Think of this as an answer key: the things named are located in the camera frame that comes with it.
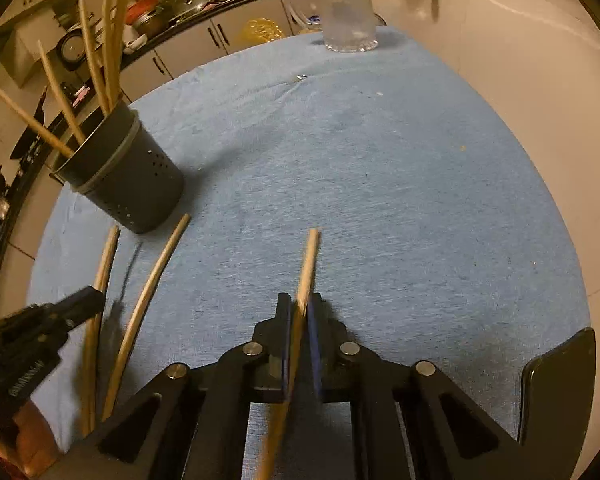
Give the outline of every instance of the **cabinet handle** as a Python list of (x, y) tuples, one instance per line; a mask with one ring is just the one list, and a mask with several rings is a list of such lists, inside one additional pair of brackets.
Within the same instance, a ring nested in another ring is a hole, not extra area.
[(211, 27), (207, 27), (206, 30), (209, 31), (209, 35), (211, 36), (211, 39), (214, 40), (216, 47), (220, 48), (220, 43), (218, 43), (218, 40), (216, 40), (216, 37), (214, 36), (213, 31), (211, 30)]
[(157, 59), (155, 59), (155, 57), (152, 57), (151, 59), (153, 59), (153, 60), (154, 60), (154, 65), (155, 65), (155, 67), (156, 67), (156, 68), (157, 68), (157, 69), (160, 71), (160, 73), (161, 73), (162, 75), (164, 75), (164, 70), (162, 69), (162, 67), (161, 67), (160, 65), (158, 65), (158, 61), (157, 61)]
[(220, 25), (218, 23), (218, 30), (220, 31), (220, 34), (222, 34), (222, 38), (224, 39), (224, 42), (226, 44), (229, 44), (229, 40), (226, 38), (226, 35), (224, 34), (224, 30), (222, 30), (222, 25)]

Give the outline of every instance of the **glass pitcher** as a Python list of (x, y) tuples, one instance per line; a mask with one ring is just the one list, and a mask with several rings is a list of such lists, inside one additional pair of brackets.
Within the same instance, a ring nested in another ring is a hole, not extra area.
[(337, 52), (362, 52), (378, 46), (376, 17), (371, 0), (314, 0), (320, 15), (319, 23), (310, 20), (294, 6), (294, 0), (284, 0), (300, 25), (320, 30), (327, 48)]

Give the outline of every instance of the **silver bolt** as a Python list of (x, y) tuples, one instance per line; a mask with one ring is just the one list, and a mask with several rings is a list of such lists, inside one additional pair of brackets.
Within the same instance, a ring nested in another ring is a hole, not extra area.
[(187, 375), (187, 367), (182, 363), (174, 363), (167, 367), (167, 377), (170, 379), (179, 379)]
[(430, 363), (429, 361), (420, 361), (416, 364), (416, 371), (420, 375), (430, 376), (435, 373), (436, 367), (433, 363)]
[(260, 355), (262, 352), (262, 345), (255, 341), (251, 341), (242, 347), (242, 351), (247, 355)]
[(344, 355), (355, 355), (360, 352), (360, 346), (353, 341), (346, 341), (340, 345), (340, 351)]

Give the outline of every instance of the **blue tablecloth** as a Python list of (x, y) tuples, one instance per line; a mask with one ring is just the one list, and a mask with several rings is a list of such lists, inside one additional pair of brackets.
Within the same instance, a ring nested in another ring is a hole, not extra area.
[[(355, 336), (389, 360), (437, 363), (515, 435), (523, 366), (589, 324), (573, 245), (538, 172), (489, 105), (415, 41), (388, 27), (378, 34), (378, 49), (360, 54), (330, 52), (320, 34), (275, 41), (132, 105), (185, 172), (186, 188), (159, 229), (122, 233), (103, 383), (166, 238), (183, 212), (192, 222), (146, 315), (119, 401), (171, 362), (208, 364), (248, 341), (272, 316), (277, 293), (295, 292), (307, 230), (318, 226), (315, 290)], [(110, 225), (65, 186), (29, 301), (92, 283)], [(81, 341), (80, 329), (34, 396), (64, 448), (78, 434)], [(348, 411), (318, 405), (306, 384), (284, 476), (353, 478)], [(262, 416), (256, 406), (247, 478)]]

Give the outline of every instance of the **wooden stick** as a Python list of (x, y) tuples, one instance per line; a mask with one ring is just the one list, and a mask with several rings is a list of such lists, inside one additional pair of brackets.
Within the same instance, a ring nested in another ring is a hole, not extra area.
[(116, 1), (116, 16), (113, 22), (113, 32), (111, 34), (111, 59), (113, 67), (111, 69), (111, 80), (107, 81), (110, 85), (110, 95), (114, 98), (115, 103), (120, 97), (120, 61), (122, 59), (122, 32), (125, 28), (126, 3), (128, 0)]
[(158, 260), (156, 261), (154, 268), (149, 274), (149, 278), (147, 279), (146, 283), (144, 284), (144, 288), (140, 293), (136, 307), (131, 315), (131, 320), (129, 320), (129, 326), (126, 328), (125, 336), (122, 339), (122, 344), (120, 345), (120, 351), (118, 352), (116, 363), (111, 371), (109, 387), (107, 388), (107, 396), (104, 400), (104, 408), (102, 410), (103, 421), (107, 420), (109, 415), (111, 415), (113, 412), (113, 407), (116, 403), (116, 397), (118, 396), (118, 390), (120, 389), (120, 383), (122, 382), (122, 374), (125, 371), (126, 364), (129, 361), (129, 356), (136, 342), (136, 337), (138, 336), (140, 325), (144, 319), (144, 314), (146, 314), (146, 310), (149, 307), (149, 302), (154, 296), (155, 289), (158, 287), (158, 282), (160, 281), (164, 267), (167, 266), (167, 263), (169, 262), (173, 251), (178, 245), (184, 229), (186, 229), (187, 225), (189, 225), (190, 220), (191, 216), (188, 214), (184, 215), (180, 219), (180, 222), (167, 241), (167, 244), (162, 250), (160, 257), (158, 257)]
[(75, 119), (74, 109), (69, 104), (69, 101), (66, 100), (64, 92), (62, 92), (62, 89), (60, 88), (60, 83), (58, 82), (58, 79), (56, 79), (54, 69), (51, 68), (51, 62), (46, 55), (45, 47), (42, 46), (42, 42), (40, 40), (38, 40), (38, 49), (40, 51), (42, 66), (45, 69), (46, 78), (49, 80), (49, 86), (51, 86), (51, 91), (54, 93), (56, 101), (60, 105), (62, 114), (69, 125), (69, 129), (74, 134), (75, 140), (78, 141), (78, 144), (82, 144), (85, 140), (87, 140), (87, 138), (84, 136), (80, 124), (78, 124), (78, 121)]
[(26, 113), (20, 106), (18, 106), (5, 92), (0, 88), (0, 97), (7, 103), (9, 108), (16, 112), (20, 118), (25, 121), (42, 139), (52, 148), (58, 150), (66, 158), (74, 156), (73, 150), (71, 150), (64, 142), (58, 139), (54, 134), (47, 130), (42, 124), (35, 120), (32, 116)]
[(80, 26), (82, 27), (82, 36), (84, 38), (84, 48), (87, 53), (87, 63), (89, 65), (89, 72), (91, 73), (91, 80), (93, 81), (93, 87), (95, 88), (96, 95), (98, 97), (98, 104), (100, 104), (100, 110), (106, 117), (110, 113), (109, 101), (107, 100), (106, 88), (104, 86), (104, 80), (100, 73), (100, 67), (96, 60), (96, 52), (94, 48), (93, 37), (91, 36), (91, 28), (89, 27), (89, 20), (87, 19), (87, 11), (84, 8), (84, 0), (78, 0), (78, 10), (80, 11)]
[(102, 0), (102, 63), (104, 65), (104, 79), (109, 99), (109, 110), (113, 110), (116, 101), (110, 93), (109, 81), (113, 70), (113, 59), (111, 50), (111, 0)]
[[(120, 228), (114, 225), (109, 229), (109, 235), (100, 257), (96, 279), (93, 282), (93, 288), (103, 292), (105, 296), (119, 237)], [(96, 427), (96, 370), (101, 322), (102, 313), (92, 317), (86, 323), (84, 346), (82, 348), (82, 390), (80, 392), (80, 428), (82, 436), (87, 436)]]
[(276, 464), (276, 455), (285, 433), (286, 414), (291, 404), (291, 396), (296, 382), (296, 372), (300, 361), (300, 343), (302, 342), (302, 333), (304, 332), (304, 318), (306, 316), (306, 306), (309, 301), (309, 294), (314, 279), (315, 258), (318, 254), (318, 244), (320, 243), (320, 231), (310, 229), (309, 237), (306, 241), (306, 251), (304, 252), (304, 262), (300, 271), (300, 281), (298, 283), (298, 293), (296, 295), (296, 310), (291, 325), (291, 341), (289, 347), (289, 391), (285, 402), (274, 404), (269, 412), (269, 431), (264, 439), (260, 462), (256, 473), (256, 480), (269, 480), (273, 475), (273, 468)]

